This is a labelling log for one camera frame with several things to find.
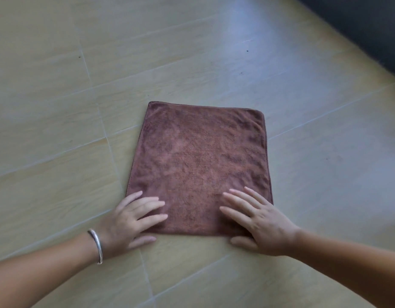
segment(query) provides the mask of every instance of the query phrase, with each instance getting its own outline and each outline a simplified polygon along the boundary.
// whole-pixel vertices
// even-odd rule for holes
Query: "microfiber cloth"
[[[147,232],[248,235],[219,210],[230,188],[254,189],[273,203],[264,115],[243,108],[150,102],[126,194],[143,191],[164,207],[164,222]]]

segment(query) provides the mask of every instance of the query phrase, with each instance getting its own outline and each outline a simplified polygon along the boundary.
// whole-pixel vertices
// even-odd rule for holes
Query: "person's right arm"
[[[395,307],[395,252],[307,232],[247,187],[245,192],[231,189],[224,197],[239,211],[230,207],[220,210],[253,235],[234,237],[233,245],[271,256],[290,256],[378,308]]]

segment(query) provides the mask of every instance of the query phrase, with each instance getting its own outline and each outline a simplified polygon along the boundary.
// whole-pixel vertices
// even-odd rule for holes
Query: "bracelet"
[[[100,265],[100,264],[102,264],[102,261],[103,261],[101,242],[99,241],[98,235],[96,234],[95,230],[89,229],[88,233],[95,240],[96,246],[97,246],[98,251],[99,251],[99,262],[98,262],[98,265]]]

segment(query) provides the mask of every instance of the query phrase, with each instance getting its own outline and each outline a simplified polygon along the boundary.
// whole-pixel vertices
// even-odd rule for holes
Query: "dark object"
[[[222,192],[248,186],[273,202],[260,111],[150,102],[126,194],[142,190],[168,219],[147,232],[248,235],[219,210]]]
[[[301,0],[395,72],[395,0]]]

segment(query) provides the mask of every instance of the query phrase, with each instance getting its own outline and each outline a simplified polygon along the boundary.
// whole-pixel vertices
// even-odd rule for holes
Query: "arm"
[[[164,205],[157,197],[140,197],[134,193],[94,228],[101,242],[103,258],[126,253],[152,243],[154,237],[138,234],[167,218],[166,214],[140,219]],[[0,308],[31,307],[45,295],[87,266],[99,261],[95,241],[88,233],[37,252],[0,262]]]
[[[378,308],[395,307],[395,252],[320,237],[298,228],[255,191],[230,190],[224,197],[236,208],[221,207],[253,238],[231,243],[257,253],[286,255],[348,287]]]

